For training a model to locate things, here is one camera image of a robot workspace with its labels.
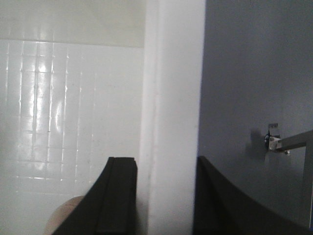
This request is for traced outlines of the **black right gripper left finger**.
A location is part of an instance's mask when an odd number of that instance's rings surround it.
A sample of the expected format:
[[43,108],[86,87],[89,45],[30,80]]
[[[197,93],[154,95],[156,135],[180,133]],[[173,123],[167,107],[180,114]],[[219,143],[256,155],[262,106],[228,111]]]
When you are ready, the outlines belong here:
[[134,158],[110,157],[82,201],[56,235],[134,235],[137,165]]

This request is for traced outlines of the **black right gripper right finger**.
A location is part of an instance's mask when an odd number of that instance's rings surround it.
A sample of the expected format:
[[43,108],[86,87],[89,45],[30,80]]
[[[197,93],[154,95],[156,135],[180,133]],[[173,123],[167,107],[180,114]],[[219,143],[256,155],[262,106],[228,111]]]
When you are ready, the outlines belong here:
[[197,158],[194,235],[311,235],[240,191],[204,156]]

